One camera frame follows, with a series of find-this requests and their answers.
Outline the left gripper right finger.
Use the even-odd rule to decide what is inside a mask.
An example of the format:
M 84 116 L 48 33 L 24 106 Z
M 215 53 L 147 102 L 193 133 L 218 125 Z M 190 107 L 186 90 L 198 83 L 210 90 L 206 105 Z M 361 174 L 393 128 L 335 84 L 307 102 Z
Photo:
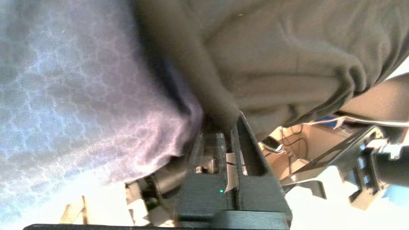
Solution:
M 238 185 L 236 206 L 240 211 L 271 213 L 285 224 L 292 223 L 292 212 L 285 193 L 263 155 L 246 117 L 241 112 L 231 130 Z

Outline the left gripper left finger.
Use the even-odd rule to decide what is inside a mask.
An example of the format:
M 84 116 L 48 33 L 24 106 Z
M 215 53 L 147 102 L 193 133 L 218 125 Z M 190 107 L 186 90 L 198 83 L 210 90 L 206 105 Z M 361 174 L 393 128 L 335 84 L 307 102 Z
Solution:
M 219 213 L 237 208 L 237 166 L 221 131 L 203 130 L 189 154 L 176 205 L 179 224 L 210 224 Z

